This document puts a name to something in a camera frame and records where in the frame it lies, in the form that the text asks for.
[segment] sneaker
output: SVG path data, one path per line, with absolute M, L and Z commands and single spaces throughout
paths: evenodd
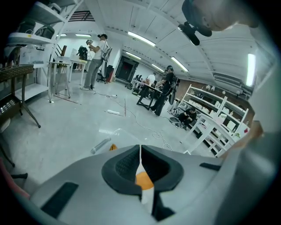
M 81 86 L 80 89 L 83 90 L 83 91 L 88 91 L 89 90 L 88 88 L 84 88 L 84 86 Z

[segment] person sitting on floor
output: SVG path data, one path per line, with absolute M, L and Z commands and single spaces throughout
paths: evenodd
M 196 119 L 196 112 L 195 112 L 195 108 L 190 108 L 185 110 L 183 113 L 181 113 L 178 116 L 178 119 L 180 122 L 184 123 L 185 127 L 184 129 L 187 129 L 187 125 L 190 124 L 191 122 L 193 122 Z

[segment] backpack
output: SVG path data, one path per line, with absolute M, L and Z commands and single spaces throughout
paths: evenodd
M 101 50 L 101 59 L 103 61 L 108 62 L 110 53 L 112 51 L 112 47 L 109 47 L 107 42 L 105 42 L 105 43 L 106 43 L 106 49 Z

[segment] fluorescent light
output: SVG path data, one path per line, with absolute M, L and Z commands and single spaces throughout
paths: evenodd
M 141 58 L 140 58 L 140 57 L 137 57 L 137 56 L 136 56 L 136 55 L 134 55 L 134 54 L 131 54 L 131 53 L 127 52 L 127 51 L 126 51 L 126 53 L 127 53 L 128 55 L 131 55 L 131 56 L 136 57 L 137 59 L 141 60 Z
M 158 70 L 164 72 L 164 70 L 163 70 L 163 69 L 160 69 L 158 66 L 155 66 L 154 64 L 152 64 L 152 66 L 154 66 L 154 67 L 157 68 Z
M 185 72 L 188 72 L 188 69 L 185 68 L 175 57 L 171 58 L 177 65 L 179 65 Z
M 135 33 L 132 33 L 132 32 L 130 32 L 130 31 L 128 32 L 128 34 L 131 35 L 131 36 L 133 36 L 133 37 L 135 37 L 135 38 L 137 38 L 137 39 L 140 39 L 140 40 L 142 40 L 142 41 L 148 43 L 149 45 L 151 45 L 151 46 L 153 46 L 153 47 L 155 46 L 155 44 L 154 44 L 153 42 L 151 42 L 151 41 L 145 39 L 144 37 L 141 37 L 141 36 L 139 36 L 139 35 L 137 35 L 137 34 L 135 34 Z
M 76 36 L 80 36 L 80 37 L 91 37 L 90 34 L 76 34 Z
M 252 86 L 255 77 L 256 69 L 256 56 L 254 54 L 248 54 L 248 75 L 247 75 L 247 86 Z

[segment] floor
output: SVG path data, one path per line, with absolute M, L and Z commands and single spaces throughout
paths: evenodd
M 32 194 L 38 185 L 73 162 L 90 156 L 91 149 L 108 136 L 118 148 L 146 144 L 168 149 L 163 146 L 165 140 L 177 152 L 184 152 L 197 140 L 192 134 L 181 144 L 180 140 L 188 131 L 172 125 L 165 118 L 171 117 L 166 110 L 161 113 L 162 117 L 157 117 L 152 111 L 136 105 L 138 97 L 131 94 L 124 84 L 96 83 L 98 93 L 117 95 L 116 99 L 80 90 L 80 74 L 72 74 L 69 84 L 71 99 L 54 97 L 54 102 L 49 103 L 47 93 L 42 93 L 28 101 L 29 109 L 41 125 L 40 129 L 24 111 L 23 116 L 18 115 L 11 120 L 2 134 L 8 145 L 8 154 L 16 164 L 10 172 L 29 174 L 22 184 L 28 193 Z M 110 114 L 108 109 L 120 114 Z M 149 130 L 138 125 L 136 118 Z M 213 157 L 204 143 L 193 154 Z

